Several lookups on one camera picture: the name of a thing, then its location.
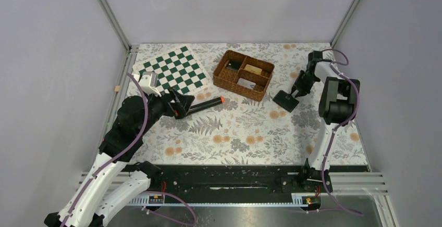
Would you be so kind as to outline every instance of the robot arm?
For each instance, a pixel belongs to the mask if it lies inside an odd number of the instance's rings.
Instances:
[[[332,132],[339,124],[345,122],[355,109],[357,92],[348,81],[341,78],[332,68],[331,60],[323,59],[322,52],[313,51],[309,53],[306,71],[301,71],[294,82],[290,94],[279,91],[273,101],[282,108],[291,112],[298,105],[297,97],[302,97],[311,92],[315,82],[324,83],[324,89],[321,95],[318,107],[321,117],[321,126],[318,135],[318,141],[315,144],[313,152],[305,161],[302,172],[298,174],[298,184],[305,191],[314,191],[322,183],[322,164],[325,159],[324,173],[325,180],[330,182],[328,170],[330,168],[330,158],[327,158],[327,148],[329,144],[332,153],[334,144],[331,142]],[[351,79],[359,90],[360,82]]]
[[[140,86],[149,93],[148,120],[145,134],[162,116],[182,119],[192,113],[211,106],[221,104],[224,100],[218,98],[211,103],[201,103],[191,106],[195,97],[182,95],[174,89],[168,93],[159,93],[155,88],[155,73],[144,73]],[[144,103],[140,96],[126,98],[117,111],[117,118],[111,130],[106,133],[99,146],[92,169],[86,182],[82,183],[70,202],[60,211],[49,214],[44,223],[50,227],[86,227],[107,226],[113,216],[133,197],[147,190],[156,188],[161,182],[161,171],[149,162],[140,164],[137,172],[113,193],[103,199],[112,180],[130,161],[133,154],[143,144],[140,138],[127,152],[120,156],[139,134],[144,123]],[[103,170],[101,166],[119,156]]]

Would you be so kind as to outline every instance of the floral pattern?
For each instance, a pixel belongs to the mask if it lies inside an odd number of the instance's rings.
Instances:
[[[142,44],[135,65],[180,44]],[[292,113],[272,101],[279,90],[289,91],[300,70],[306,68],[313,50],[328,43],[310,44],[188,44],[212,75],[226,50],[232,49],[275,65],[273,77],[261,102],[214,86],[199,91],[195,103],[223,96],[225,103],[181,120],[162,117],[143,137],[144,144],[131,163],[183,165],[301,165],[312,152],[320,127],[317,107],[323,84],[300,98]],[[334,59],[331,53],[326,58]],[[133,83],[127,96],[139,95]],[[331,155],[332,165],[366,165],[356,125],[338,130]]]

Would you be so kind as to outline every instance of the chessboard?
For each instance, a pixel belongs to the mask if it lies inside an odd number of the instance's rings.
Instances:
[[[181,94],[193,94],[206,88],[211,82],[209,75],[198,60],[196,54],[187,46],[147,60],[134,66],[140,75],[144,72],[158,74],[159,92],[172,87]]]

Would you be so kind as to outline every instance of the metal frame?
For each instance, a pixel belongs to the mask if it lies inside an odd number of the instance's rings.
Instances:
[[[126,97],[126,92],[129,87],[130,79],[126,75],[126,73],[132,73],[132,66],[135,63],[135,60],[137,58],[137,52],[138,52],[138,46],[131,47],[126,60],[124,61],[121,72],[118,77],[117,85],[120,86],[120,90],[115,93],[112,104],[109,108],[109,112],[107,113],[106,122],[104,125],[104,130],[102,133],[102,138],[104,138],[104,135],[112,128],[112,123],[115,121],[115,118],[117,117],[116,113],[117,110],[121,107],[121,103]]]
[[[341,21],[341,24],[338,27],[338,30],[336,31],[335,35],[333,36],[333,38],[332,38],[332,40],[330,42],[330,45],[331,45],[332,48],[335,48],[339,38],[342,35],[342,32],[344,31],[345,27],[347,26],[347,24],[348,24],[351,16],[353,15],[354,11],[358,7],[359,2],[361,2],[361,0],[353,0],[351,2],[350,7],[348,8],[344,18]]]
[[[287,172],[287,175],[296,175],[296,172]],[[87,173],[81,176],[80,184],[85,180]],[[130,178],[130,172],[120,172],[112,181],[107,194],[115,190]],[[398,221],[393,211],[387,186],[380,172],[331,172],[333,194],[337,196],[371,196],[375,201],[379,217],[383,226],[398,227]],[[301,207],[299,199],[302,196],[312,196],[312,193],[291,193],[293,203],[252,203],[252,204],[195,204],[192,207]],[[128,206],[144,206],[145,195],[139,195],[128,202]],[[162,206],[182,207],[182,204],[163,204]]]
[[[121,43],[123,44],[124,48],[129,51],[130,50],[130,43],[126,38],[126,35],[124,34],[120,24],[117,21],[117,18],[114,15],[114,12],[112,11],[109,3],[107,0],[98,0],[99,4],[104,10],[104,13],[106,14],[107,18],[109,19],[109,23],[114,28],[115,33],[117,34],[118,38],[120,39]]]

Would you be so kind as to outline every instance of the brown woven basket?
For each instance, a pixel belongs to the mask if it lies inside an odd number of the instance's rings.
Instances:
[[[226,68],[230,61],[241,63],[239,71],[236,72]],[[261,68],[261,75],[244,70],[244,67],[247,64]],[[264,97],[265,91],[267,90],[268,84],[270,83],[270,79],[272,78],[274,68],[275,65],[272,63],[255,59],[232,50],[227,50],[213,72],[213,84],[244,97],[261,101]],[[237,84],[240,78],[255,83],[255,87],[250,89]]]

